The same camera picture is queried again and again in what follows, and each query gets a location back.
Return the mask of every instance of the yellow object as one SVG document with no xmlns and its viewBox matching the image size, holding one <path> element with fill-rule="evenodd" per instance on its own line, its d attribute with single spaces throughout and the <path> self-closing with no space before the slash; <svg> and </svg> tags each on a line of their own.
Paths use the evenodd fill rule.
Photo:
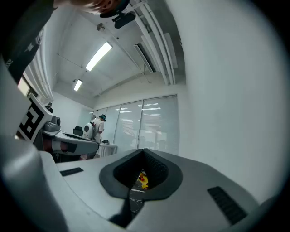
<svg viewBox="0 0 290 232">
<path fill-rule="evenodd" d="M 140 176 L 142 176 L 144 178 L 144 181 L 141 181 L 139 178 L 138 178 L 138 181 L 140 181 L 142 183 L 142 188 L 145 189 L 148 187 L 148 178 L 146 175 L 144 175 L 143 173 L 140 174 Z"/>
</svg>

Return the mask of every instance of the black rubber seal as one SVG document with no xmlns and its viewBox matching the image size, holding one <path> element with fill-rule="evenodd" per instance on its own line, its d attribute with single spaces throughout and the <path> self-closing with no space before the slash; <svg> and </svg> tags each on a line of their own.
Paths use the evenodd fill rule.
<svg viewBox="0 0 290 232">
<path fill-rule="evenodd" d="M 142 169 L 150 185 L 143 201 L 168 198 L 183 179 L 179 166 L 148 149 L 139 149 L 105 166 L 99 175 L 100 182 L 112 197 L 127 199 Z"/>
</svg>

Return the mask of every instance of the vent grille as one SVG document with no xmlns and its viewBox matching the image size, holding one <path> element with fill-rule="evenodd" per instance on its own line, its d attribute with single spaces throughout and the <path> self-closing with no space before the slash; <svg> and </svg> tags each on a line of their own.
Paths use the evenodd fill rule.
<svg viewBox="0 0 290 232">
<path fill-rule="evenodd" d="M 155 73 L 156 70 L 154 69 L 150 59 L 147 57 L 146 52 L 144 51 L 144 49 L 142 48 L 142 45 L 139 44 L 135 44 L 134 48 L 136 49 L 137 53 L 140 55 L 140 57 L 142 58 L 143 62 L 145 63 L 146 67 L 148 68 L 150 73 Z"/>
<path fill-rule="evenodd" d="M 209 188 L 208 193 L 233 225 L 247 216 L 246 212 L 221 188 Z"/>
</svg>

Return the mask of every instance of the black slot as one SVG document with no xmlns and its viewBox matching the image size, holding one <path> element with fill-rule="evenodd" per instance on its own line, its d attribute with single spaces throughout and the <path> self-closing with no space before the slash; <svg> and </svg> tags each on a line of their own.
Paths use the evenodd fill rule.
<svg viewBox="0 0 290 232">
<path fill-rule="evenodd" d="M 82 172 L 83 170 L 81 168 L 74 168 L 74 169 L 68 169 L 68 170 L 64 170 L 64 171 L 60 171 L 60 174 L 62 176 L 69 176 L 75 173 L 79 173 Z"/>
<path fill-rule="evenodd" d="M 246 212 L 221 187 L 209 188 L 208 193 L 232 225 L 247 216 Z"/>
</svg>

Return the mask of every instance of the desk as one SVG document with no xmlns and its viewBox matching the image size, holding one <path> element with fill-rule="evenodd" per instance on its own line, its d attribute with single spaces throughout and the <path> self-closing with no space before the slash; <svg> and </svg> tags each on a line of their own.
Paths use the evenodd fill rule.
<svg viewBox="0 0 290 232">
<path fill-rule="evenodd" d="M 100 143 L 100 148 L 98 151 L 99 151 L 98 154 L 100 155 L 100 157 L 113 155 L 117 153 L 117 145 L 113 143 L 111 144 Z"/>
</svg>

